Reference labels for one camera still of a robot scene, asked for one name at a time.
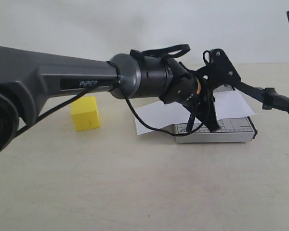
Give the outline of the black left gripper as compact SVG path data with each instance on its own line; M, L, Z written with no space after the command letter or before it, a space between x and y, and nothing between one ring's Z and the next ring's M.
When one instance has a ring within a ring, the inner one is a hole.
M215 111L213 91L206 83L207 76L201 77L197 70L188 69L184 66L187 73L192 76L196 83L195 95L189 96L186 99L184 108L190 113L189 120L204 120L203 124L208 128L210 132L216 132L220 129L220 125L217 120Z

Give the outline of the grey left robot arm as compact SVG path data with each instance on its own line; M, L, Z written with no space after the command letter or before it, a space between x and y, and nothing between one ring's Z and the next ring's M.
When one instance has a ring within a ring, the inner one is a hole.
M48 113L49 98L108 91L117 99L157 97L190 112L186 133L199 120L210 132L220 129L212 90L206 79L187 69L178 57L187 44L146 51L131 50L108 61L25 51L0 46L0 152Z

